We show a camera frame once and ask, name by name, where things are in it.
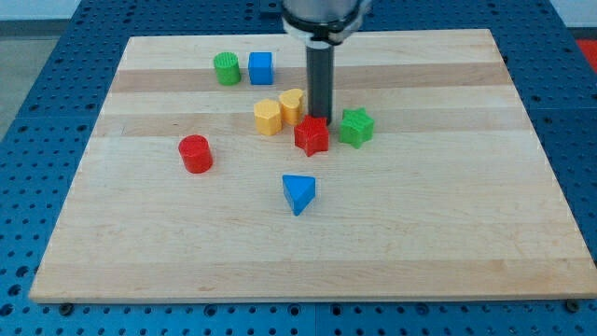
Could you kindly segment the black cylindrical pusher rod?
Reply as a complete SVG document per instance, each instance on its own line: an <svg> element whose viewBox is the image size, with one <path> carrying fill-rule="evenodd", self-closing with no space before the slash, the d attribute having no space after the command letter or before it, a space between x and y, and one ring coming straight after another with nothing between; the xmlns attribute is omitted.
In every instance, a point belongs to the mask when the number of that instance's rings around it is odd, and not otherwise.
<svg viewBox="0 0 597 336"><path fill-rule="evenodd" d="M306 48L308 114L332 121L334 48Z"/></svg>

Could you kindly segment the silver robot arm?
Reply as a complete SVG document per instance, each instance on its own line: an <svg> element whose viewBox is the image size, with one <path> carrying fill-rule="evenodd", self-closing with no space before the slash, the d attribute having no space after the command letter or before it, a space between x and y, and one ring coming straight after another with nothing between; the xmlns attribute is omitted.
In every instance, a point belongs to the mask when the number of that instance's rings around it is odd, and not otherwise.
<svg viewBox="0 0 597 336"><path fill-rule="evenodd" d="M370 0L283 0L283 27L305 45L309 116L332 121L335 47L358 31L370 8Z"/></svg>

